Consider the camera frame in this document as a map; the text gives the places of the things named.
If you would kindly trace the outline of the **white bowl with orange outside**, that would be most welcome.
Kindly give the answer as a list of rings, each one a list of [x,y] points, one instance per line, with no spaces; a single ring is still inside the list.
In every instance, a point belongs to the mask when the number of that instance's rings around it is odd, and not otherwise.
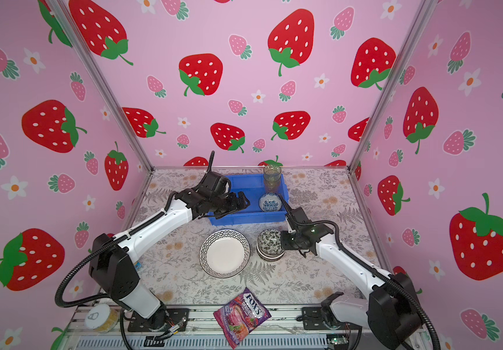
[[[276,256],[270,256],[270,255],[265,255],[263,254],[262,252],[260,251],[257,251],[257,254],[259,255],[259,257],[265,261],[268,261],[268,262],[276,262],[280,259],[283,258],[284,256],[284,253],[280,254],[280,255],[276,255]]]

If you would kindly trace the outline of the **yellow transparent cup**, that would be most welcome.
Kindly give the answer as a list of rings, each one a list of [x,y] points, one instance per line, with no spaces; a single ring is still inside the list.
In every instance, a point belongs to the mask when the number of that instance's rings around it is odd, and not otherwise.
[[[280,176],[268,176],[265,174],[263,177],[263,184],[266,192],[278,193],[281,183],[282,181]]]

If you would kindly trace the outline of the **blue patterned bowl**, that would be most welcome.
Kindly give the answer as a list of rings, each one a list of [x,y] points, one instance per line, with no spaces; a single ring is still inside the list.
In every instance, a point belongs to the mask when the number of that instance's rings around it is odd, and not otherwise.
[[[274,192],[263,194],[258,201],[258,205],[264,212],[280,211],[283,206],[279,195]]]

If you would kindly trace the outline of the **pink transparent cup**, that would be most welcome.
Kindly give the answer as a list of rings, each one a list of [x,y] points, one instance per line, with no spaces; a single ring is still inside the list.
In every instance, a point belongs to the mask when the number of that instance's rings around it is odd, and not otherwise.
[[[265,192],[270,195],[279,195],[281,184],[279,182],[265,183]]]

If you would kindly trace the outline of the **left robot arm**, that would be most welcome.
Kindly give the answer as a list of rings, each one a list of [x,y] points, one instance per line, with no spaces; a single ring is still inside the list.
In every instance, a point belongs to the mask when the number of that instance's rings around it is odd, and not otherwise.
[[[138,226],[112,238],[102,234],[95,239],[91,254],[81,260],[59,284],[55,294],[56,306],[72,308],[109,298],[142,318],[149,329],[159,330],[168,318],[167,308],[140,281],[135,262],[177,228],[204,217],[220,219],[242,211],[249,205],[250,201],[242,191],[218,194],[208,190],[201,193],[196,188],[188,188],[182,192],[172,192],[165,207]],[[104,290],[103,293],[66,301],[66,287],[85,265],[90,265],[89,274]]]

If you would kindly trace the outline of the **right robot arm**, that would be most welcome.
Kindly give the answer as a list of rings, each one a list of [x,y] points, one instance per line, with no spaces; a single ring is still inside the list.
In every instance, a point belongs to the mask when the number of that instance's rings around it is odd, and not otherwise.
[[[297,223],[288,218],[282,232],[282,247],[301,255],[311,252],[330,262],[351,280],[365,301],[347,301],[337,296],[329,302],[330,313],[341,323],[369,328],[387,349],[404,346],[411,335],[426,327],[432,348],[440,349],[439,336],[423,310],[413,283],[404,274],[377,268],[340,241],[339,227],[330,220]]]

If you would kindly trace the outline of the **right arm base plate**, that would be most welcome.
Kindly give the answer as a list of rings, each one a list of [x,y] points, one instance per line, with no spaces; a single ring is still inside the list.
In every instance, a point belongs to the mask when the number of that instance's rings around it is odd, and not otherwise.
[[[348,324],[337,321],[327,308],[321,306],[302,307],[296,321],[301,322],[305,330],[350,330]]]

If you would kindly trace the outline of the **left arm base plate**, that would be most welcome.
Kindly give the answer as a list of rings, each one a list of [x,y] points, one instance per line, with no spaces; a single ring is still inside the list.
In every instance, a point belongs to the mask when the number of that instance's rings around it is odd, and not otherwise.
[[[187,308],[167,308],[159,309],[151,316],[145,319],[138,313],[133,312],[129,317],[129,332],[168,332],[174,326],[177,326],[176,332],[184,332],[190,316],[190,309]]]

